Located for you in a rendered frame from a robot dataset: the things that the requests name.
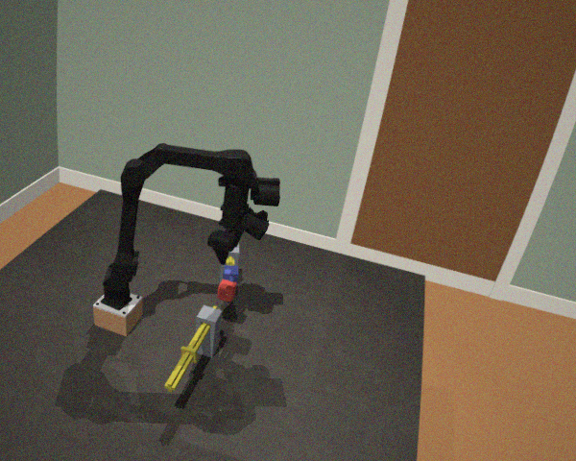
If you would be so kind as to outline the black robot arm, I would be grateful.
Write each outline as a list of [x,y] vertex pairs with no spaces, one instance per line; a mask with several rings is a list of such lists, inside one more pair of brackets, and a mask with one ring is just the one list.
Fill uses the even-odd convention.
[[[136,275],[139,251],[133,247],[138,198],[144,181],[163,164],[188,166],[215,171],[223,177],[219,185],[226,187],[224,203],[228,206],[245,206],[249,188],[255,205],[278,206],[279,178],[260,178],[252,168],[251,157],[245,150],[205,151],[181,146],[158,144],[140,158],[128,161],[121,175],[122,215],[119,231],[119,247],[115,260],[108,266],[103,280],[104,298],[101,303],[121,310],[132,300],[129,282]],[[268,213],[247,209],[238,232],[260,240],[269,227]]]

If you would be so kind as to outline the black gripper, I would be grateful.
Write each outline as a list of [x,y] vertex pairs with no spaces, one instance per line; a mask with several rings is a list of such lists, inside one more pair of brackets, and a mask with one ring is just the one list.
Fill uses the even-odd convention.
[[208,237],[207,245],[214,249],[222,265],[226,263],[228,252],[231,252],[234,247],[236,248],[238,245],[242,235],[242,233],[238,232],[238,229],[248,208],[249,204],[235,207],[228,206],[224,202],[221,206],[222,218],[220,219],[219,225],[223,226],[226,230],[215,230]]

